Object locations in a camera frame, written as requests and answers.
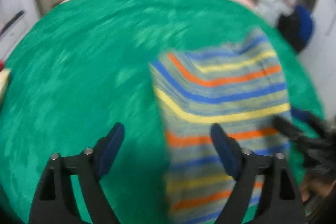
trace folded striped fabric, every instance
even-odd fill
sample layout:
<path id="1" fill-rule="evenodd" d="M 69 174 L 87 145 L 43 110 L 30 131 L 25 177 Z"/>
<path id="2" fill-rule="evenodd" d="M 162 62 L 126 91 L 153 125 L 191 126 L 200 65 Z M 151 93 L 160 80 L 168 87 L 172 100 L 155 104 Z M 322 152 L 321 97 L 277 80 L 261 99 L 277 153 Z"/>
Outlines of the folded striped fabric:
<path id="1" fill-rule="evenodd" d="M 288 140 L 271 126 L 274 114 L 290 119 L 277 54 L 256 29 L 242 43 L 170 52 L 150 68 L 171 153 L 170 216 L 178 224 L 214 222 L 234 181 L 212 145 L 213 123 L 256 154 L 288 153 Z M 258 202 L 262 184 L 257 177 L 250 206 Z"/>

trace orange stripe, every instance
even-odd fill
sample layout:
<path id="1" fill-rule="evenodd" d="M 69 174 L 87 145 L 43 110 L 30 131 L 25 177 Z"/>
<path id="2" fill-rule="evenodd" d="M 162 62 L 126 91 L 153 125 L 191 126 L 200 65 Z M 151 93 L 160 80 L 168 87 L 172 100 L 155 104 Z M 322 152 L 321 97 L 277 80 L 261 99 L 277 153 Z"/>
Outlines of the orange stripe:
<path id="1" fill-rule="evenodd" d="M 266 129 L 255 130 L 255 131 L 228 134 L 228 136 L 239 141 L 239 140 L 246 140 L 246 139 L 252 139 L 252 138 L 267 137 L 267 136 L 274 135 L 277 132 L 278 131 L 275 130 L 274 128 L 266 128 Z M 179 137 L 179 136 L 176 136 L 173 132 L 168 131 L 168 130 L 166 130 L 165 133 L 166 133 L 166 139 L 167 139 L 168 144 L 171 147 L 175 147 L 175 148 L 182 148 L 182 147 L 202 145 L 202 144 L 212 144 L 212 140 L 210 136 Z"/>
<path id="2" fill-rule="evenodd" d="M 182 75 L 189 80 L 190 82 L 194 82 L 198 85 L 207 86 L 209 88 L 219 85 L 227 85 L 227 84 L 237 84 L 242 82 L 251 81 L 256 78 L 265 77 L 268 75 L 272 75 L 281 71 L 280 65 L 272 66 L 264 70 L 259 70 L 256 72 L 252 72 L 248 75 L 238 76 L 238 77 L 227 77 L 227 78 L 217 78 L 214 80 L 202 80 L 197 76 L 191 74 L 187 69 L 178 61 L 178 59 L 172 54 L 168 53 L 168 57 L 171 62 L 178 68 L 178 70 L 182 73 Z"/>
<path id="3" fill-rule="evenodd" d="M 256 182 L 254 184 L 254 188 L 261 188 L 261 187 L 263 187 L 263 182 Z M 173 204 L 170 210 L 177 211 L 181 209 L 202 206 L 202 205 L 205 205 L 206 203 L 228 198 L 231 192 L 232 192 L 231 190 L 226 190 L 226 191 L 222 191 L 222 192 L 219 192 L 213 195 L 206 196 L 204 198 L 195 198 L 195 199 L 181 201 L 179 203 Z"/>

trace bed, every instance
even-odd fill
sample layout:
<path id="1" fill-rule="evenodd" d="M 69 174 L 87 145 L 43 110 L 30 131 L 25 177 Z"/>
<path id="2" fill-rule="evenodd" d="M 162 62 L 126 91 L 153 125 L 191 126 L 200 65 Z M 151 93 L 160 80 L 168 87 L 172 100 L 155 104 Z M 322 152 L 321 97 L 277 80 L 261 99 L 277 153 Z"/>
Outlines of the bed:
<path id="1" fill-rule="evenodd" d="M 103 191 L 121 223 L 169 223 L 169 157 L 148 62 L 171 48 L 237 42 L 259 26 L 279 56 L 291 104 L 323 117 L 290 45 L 252 10 L 251 0 L 66 0 L 44 16 L 7 60 L 12 82 L 0 115 L 0 183 L 19 217 L 27 223 L 52 153 L 77 154 L 122 122 L 125 142 Z M 300 181 L 294 150 L 290 164 Z M 90 221 L 76 178 L 73 187 Z"/>

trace person's hand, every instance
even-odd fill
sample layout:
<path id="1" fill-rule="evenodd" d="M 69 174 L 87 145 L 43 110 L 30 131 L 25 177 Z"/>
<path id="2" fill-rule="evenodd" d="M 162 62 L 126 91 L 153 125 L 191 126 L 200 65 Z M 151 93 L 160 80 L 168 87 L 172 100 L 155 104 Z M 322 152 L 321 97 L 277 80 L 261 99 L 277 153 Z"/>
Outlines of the person's hand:
<path id="1" fill-rule="evenodd" d="M 335 183 L 336 181 L 334 181 L 333 183 L 326 183 L 319 179 L 312 178 L 311 176 L 306 174 L 300 186 L 302 201 L 307 201 L 310 197 L 311 192 L 322 197 L 328 196 Z"/>

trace silver bolt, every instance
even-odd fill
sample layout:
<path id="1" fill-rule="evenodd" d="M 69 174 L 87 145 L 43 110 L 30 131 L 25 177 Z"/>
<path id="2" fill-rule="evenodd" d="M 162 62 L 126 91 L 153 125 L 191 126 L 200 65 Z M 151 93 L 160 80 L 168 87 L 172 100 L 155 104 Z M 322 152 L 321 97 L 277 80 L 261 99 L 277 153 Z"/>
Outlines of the silver bolt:
<path id="1" fill-rule="evenodd" d="M 92 149 L 92 148 L 89 147 L 89 148 L 85 148 L 85 149 L 84 149 L 84 154 L 85 154 L 85 155 L 90 155 L 90 154 L 92 154 L 92 153 L 93 153 L 93 149 Z"/>
<path id="2" fill-rule="evenodd" d="M 245 154 L 245 155 L 251 155 L 252 154 L 252 150 L 249 149 L 249 148 L 246 148 L 246 147 L 243 147 L 241 149 L 242 153 Z"/>
<path id="3" fill-rule="evenodd" d="M 52 160 L 56 160 L 56 159 L 58 159 L 58 157 L 59 157 L 59 154 L 58 154 L 58 153 L 53 153 L 53 154 L 51 154 L 51 156 L 50 156 L 50 158 L 51 158 Z"/>
<path id="4" fill-rule="evenodd" d="M 279 160 L 284 160 L 286 158 L 283 153 L 276 153 L 275 157 L 277 157 Z"/>

